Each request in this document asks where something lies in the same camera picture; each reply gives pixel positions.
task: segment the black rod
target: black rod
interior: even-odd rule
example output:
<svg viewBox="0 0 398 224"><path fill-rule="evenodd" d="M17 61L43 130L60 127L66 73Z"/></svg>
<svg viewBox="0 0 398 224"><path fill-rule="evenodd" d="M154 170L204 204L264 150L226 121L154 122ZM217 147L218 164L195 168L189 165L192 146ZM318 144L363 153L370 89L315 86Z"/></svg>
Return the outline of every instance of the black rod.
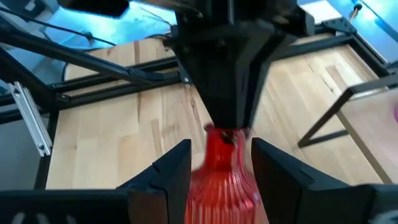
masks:
<svg viewBox="0 0 398 224"><path fill-rule="evenodd" d="M17 29L0 28L0 42L72 63L96 72L105 73L118 79L133 83L150 83L149 80L142 77L143 74L139 70L125 68Z"/></svg>
<svg viewBox="0 0 398 224"><path fill-rule="evenodd" d="M390 75L385 69L386 62L358 34L355 35L353 41L351 41L349 45L378 77Z"/></svg>
<svg viewBox="0 0 398 224"><path fill-rule="evenodd" d="M111 98L124 96L128 94L138 93L145 90L151 90L153 88L174 85L181 83L181 79L178 75L171 75L163 81L154 82L148 85L134 85L132 83L127 83L119 86L114 86L110 88L105 88L102 90L92 91L89 93L84 93L77 96L71 96L70 101L66 102L61 110L74 108L77 106L87 105L90 103L96 103L103 100L108 100Z"/></svg>
<svg viewBox="0 0 398 224"><path fill-rule="evenodd" d="M151 62L141 63L138 65L132 65L130 68L136 68L144 72L158 72L161 70L178 67L177 58L169 57ZM64 93L66 91L78 90L81 88L87 88L90 86L100 85L108 82L118 80L117 78L110 77L104 74L93 74L86 77L74 78L61 83L53 84L53 88L57 93Z"/></svg>

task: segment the red vase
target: red vase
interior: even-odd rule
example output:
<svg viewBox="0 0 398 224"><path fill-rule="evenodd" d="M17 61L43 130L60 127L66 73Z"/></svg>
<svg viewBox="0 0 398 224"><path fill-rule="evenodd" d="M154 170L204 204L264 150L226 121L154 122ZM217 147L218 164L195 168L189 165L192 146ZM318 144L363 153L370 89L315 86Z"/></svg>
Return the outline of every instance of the red vase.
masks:
<svg viewBox="0 0 398 224"><path fill-rule="evenodd" d="M191 174L185 224L268 223L254 175L244 166L244 130L205 130L205 161Z"/></svg>

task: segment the wooden table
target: wooden table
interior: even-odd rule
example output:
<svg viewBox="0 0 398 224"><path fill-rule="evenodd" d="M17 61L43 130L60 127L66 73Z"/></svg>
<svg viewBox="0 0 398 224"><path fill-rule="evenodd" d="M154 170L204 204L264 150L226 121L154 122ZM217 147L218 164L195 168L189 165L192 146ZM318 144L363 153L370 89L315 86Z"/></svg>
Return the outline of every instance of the wooden table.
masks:
<svg viewBox="0 0 398 224"><path fill-rule="evenodd" d="M398 89L347 102L338 117L386 184L398 184Z"/></svg>
<svg viewBox="0 0 398 224"><path fill-rule="evenodd" d="M324 38L311 37L299 42ZM91 54L134 65L172 55L149 39L101 49ZM93 72L69 65L65 78ZM351 137L305 149L297 141L348 85L375 79L348 46L274 62L259 103L253 135L349 184L381 182ZM119 85L116 81L71 95ZM163 155L182 139L192 139L193 167L203 159L205 132L211 121L194 86L166 86L63 110L50 164L48 189L112 189ZM320 134L341 128L333 118ZM250 165L249 149L246 162Z"/></svg>

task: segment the red 3d printed vase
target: red 3d printed vase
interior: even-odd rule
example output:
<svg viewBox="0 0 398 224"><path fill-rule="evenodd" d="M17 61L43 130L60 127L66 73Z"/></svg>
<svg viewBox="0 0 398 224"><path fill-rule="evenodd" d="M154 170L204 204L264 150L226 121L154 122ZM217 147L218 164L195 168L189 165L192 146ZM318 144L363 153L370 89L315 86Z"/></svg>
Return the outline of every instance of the red 3d printed vase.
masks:
<svg viewBox="0 0 398 224"><path fill-rule="evenodd" d="M268 223L254 175L244 166L244 130L205 129L205 161L191 174L185 224Z"/></svg>

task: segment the white surface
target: white surface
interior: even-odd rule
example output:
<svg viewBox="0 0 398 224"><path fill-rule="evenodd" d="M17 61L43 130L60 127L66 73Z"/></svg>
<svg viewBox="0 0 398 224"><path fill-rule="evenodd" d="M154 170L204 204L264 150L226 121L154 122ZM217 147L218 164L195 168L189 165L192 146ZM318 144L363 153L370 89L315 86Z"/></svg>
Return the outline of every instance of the white surface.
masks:
<svg viewBox="0 0 398 224"><path fill-rule="evenodd" d="M316 24L341 17L341 14L326 0L303 4L300 7L314 17Z"/></svg>

